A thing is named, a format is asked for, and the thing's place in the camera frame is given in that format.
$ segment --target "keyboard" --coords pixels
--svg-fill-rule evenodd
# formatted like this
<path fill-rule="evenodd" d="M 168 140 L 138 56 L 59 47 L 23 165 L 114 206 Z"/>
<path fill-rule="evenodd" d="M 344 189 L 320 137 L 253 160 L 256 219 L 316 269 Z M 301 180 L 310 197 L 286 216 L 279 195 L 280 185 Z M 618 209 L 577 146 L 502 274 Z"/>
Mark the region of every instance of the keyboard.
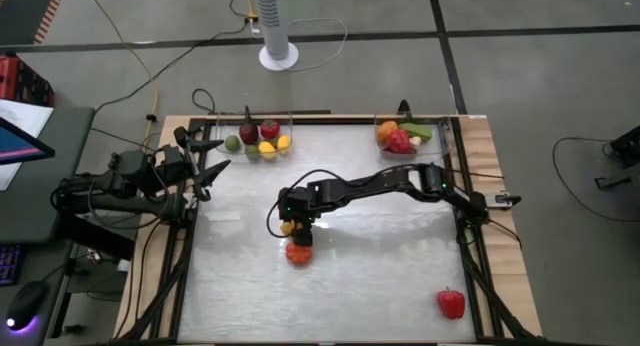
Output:
<path fill-rule="evenodd" d="M 0 287 L 18 283 L 22 251 L 21 245 L 0 245 Z"/>

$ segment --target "green lime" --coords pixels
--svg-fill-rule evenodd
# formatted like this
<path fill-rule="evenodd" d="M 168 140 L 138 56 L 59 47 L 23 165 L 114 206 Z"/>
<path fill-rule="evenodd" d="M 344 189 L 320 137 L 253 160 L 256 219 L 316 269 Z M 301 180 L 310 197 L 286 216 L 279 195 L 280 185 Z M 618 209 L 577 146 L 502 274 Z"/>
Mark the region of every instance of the green lime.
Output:
<path fill-rule="evenodd" d="M 246 154 L 249 160 L 255 161 L 260 159 L 260 150 L 256 145 L 247 145 Z"/>
<path fill-rule="evenodd" d="M 229 136 L 224 140 L 224 146 L 229 152 L 238 152 L 240 150 L 240 139 L 238 136 Z"/>

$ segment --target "monitor screen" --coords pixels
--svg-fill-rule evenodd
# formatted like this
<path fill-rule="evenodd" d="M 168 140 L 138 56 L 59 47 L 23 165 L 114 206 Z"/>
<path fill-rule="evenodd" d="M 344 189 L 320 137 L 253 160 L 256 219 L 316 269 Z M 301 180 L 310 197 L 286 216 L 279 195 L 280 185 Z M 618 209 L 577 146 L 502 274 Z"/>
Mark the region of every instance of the monitor screen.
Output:
<path fill-rule="evenodd" d="M 53 157 L 52 148 L 0 117 L 0 165 Z"/>

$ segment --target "tower fan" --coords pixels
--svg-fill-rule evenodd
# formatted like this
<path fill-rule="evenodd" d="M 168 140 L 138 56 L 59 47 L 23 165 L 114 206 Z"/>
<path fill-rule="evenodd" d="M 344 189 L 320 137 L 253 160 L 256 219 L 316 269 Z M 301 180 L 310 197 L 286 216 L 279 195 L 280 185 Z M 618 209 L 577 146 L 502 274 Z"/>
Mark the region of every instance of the tower fan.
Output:
<path fill-rule="evenodd" d="M 271 71 L 288 70 L 298 61 L 298 49 L 289 43 L 289 23 L 284 0 L 256 0 L 264 47 L 260 63 Z"/>

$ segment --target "concrete floor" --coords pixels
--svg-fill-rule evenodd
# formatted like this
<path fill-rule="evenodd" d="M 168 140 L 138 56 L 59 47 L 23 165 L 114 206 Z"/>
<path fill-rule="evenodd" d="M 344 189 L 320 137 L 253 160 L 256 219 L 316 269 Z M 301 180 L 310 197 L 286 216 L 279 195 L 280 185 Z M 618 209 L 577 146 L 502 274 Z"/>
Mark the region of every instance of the concrete floor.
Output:
<path fill-rule="evenodd" d="M 352 31 L 434 30 L 429 0 L 289 0 L 292 18 L 340 17 Z M 601 26 L 639 23 L 640 0 L 440 0 L 448 29 Z M 132 40 L 207 38 L 239 23 L 228 0 L 104 0 Z M 246 10 L 238 0 L 239 10 Z M 333 26 L 297 32 L 338 32 Z M 63 0 L 45 43 L 116 42 L 91 0 Z M 338 43 L 301 44 L 301 64 Z M 640 225 L 599 219 L 580 208 L 553 172 L 551 148 L 563 136 L 614 138 L 640 119 L 640 35 L 591 34 L 451 40 L 469 113 L 487 114 L 509 191 L 523 196 L 514 214 L 544 334 L 553 340 L 629 345 L 640 339 Z M 351 41 L 324 67 L 272 74 L 257 46 L 198 49 L 159 80 L 160 114 L 202 114 L 191 92 L 204 87 L 218 110 L 394 111 L 407 99 L 421 113 L 455 113 L 439 44 L 428 40 Z M 181 49 L 140 54 L 158 70 Z M 49 79 L 60 107 L 97 106 L 144 82 L 126 51 L 23 54 Z M 151 91 L 110 106 L 95 127 L 141 140 Z M 632 190 L 601 193 L 592 179 L 614 169 L 600 145 L 567 143 L 558 162 L 589 205 L 618 217 Z M 80 171 L 104 170 L 129 146 L 92 133 Z M 85 312 L 91 304 L 76 307 Z"/>

